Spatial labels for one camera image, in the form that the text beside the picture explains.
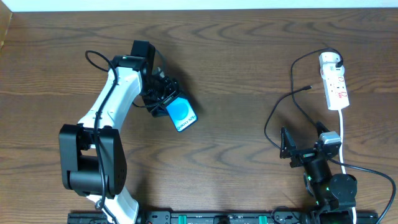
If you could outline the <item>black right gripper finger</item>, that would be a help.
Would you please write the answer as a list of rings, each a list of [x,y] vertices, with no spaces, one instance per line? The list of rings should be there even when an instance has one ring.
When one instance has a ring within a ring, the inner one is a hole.
[[[280,145],[280,158],[291,158],[297,150],[296,144],[288,132],[287,128],[282,127],[280,131],[281,145]]]
[[[321,123],[320,121],[317,121],[316,123],[315,123],[315,127],[316,127],[316,129],[317,129],[317,134],[320,136],[321,134],[323,134],[323,133],[328,133],[328,132],[330,132],[330,130],[323,124],[323,123]]]

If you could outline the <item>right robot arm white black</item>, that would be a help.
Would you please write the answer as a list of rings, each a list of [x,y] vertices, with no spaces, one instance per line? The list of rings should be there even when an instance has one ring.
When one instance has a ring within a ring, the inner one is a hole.
[[[292,168],[303,167],[305,186],[317,205],[305,223],[350,223],[349,211],[356,206],[357,180],[350,174],[332,174],[328,161],[339,153],[341,137],[317,123],[318,140],[313,147],[298,149],[287,128],[281,128],[280,158]]]

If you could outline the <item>blue screen Galaxy smartphone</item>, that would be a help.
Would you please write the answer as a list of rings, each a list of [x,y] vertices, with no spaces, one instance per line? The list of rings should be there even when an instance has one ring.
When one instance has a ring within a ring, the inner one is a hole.
[[[198,120],[196,112],[185,98],[177,97],[165,109],[178,132],[184,131]]]

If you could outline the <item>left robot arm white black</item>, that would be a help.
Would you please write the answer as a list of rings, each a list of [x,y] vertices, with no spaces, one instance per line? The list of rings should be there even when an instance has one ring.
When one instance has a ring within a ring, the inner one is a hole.
[[[94,212],[71,212],[68,223],[145,223],[144,212],[125,187],[127,162],[121,128],[137,96],[153,117],[167,116],[178,82],[154,68],[159,52],[146,40],[136,40],[130,54],[105,59],[108,74],[99,97],[77,124],[59,132],[62,183],[95,204]]]

